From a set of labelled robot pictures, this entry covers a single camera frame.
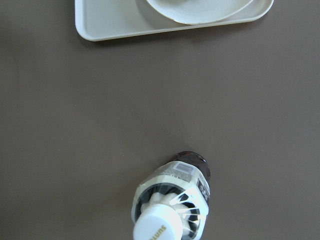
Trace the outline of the tea bottle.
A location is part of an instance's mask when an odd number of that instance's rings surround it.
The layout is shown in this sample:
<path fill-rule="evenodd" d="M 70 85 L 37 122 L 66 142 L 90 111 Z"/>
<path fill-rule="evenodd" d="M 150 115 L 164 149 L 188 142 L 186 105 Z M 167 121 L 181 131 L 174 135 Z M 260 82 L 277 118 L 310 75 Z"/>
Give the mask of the tea bottle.
<path fill-rule="evenodd" d="M 133 239 L 201 239 L 209 214 L 210 179 L 210 167 L 200 154 L 175 154 L 135 191 Z"/>

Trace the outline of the cream rectangular tray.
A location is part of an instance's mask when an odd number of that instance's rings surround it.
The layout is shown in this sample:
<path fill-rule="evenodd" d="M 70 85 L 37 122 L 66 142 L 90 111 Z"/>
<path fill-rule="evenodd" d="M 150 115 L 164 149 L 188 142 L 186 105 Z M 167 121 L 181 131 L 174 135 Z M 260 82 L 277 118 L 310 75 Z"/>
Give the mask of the cream rectangular tray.
<path fill-rule="evenodd" d="M 75 27 L 85 40 L 97 42 L 157 33 L 254 22 L 273 6 L 272 0 L 253 0 L 237 13 L 210 23 L 175 22 L 145 0 L 76 0 Z"/>

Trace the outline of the white round plate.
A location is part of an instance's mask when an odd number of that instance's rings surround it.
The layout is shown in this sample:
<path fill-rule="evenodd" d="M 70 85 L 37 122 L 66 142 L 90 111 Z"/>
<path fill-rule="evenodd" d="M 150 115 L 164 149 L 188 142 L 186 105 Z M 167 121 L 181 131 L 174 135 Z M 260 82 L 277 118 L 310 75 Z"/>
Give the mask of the white round plate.
<path fill-rule="evenodd" d="M 185 25 L 218 22 L 248 7 L 251 0 L 148 0 L 164 17 Z"/>

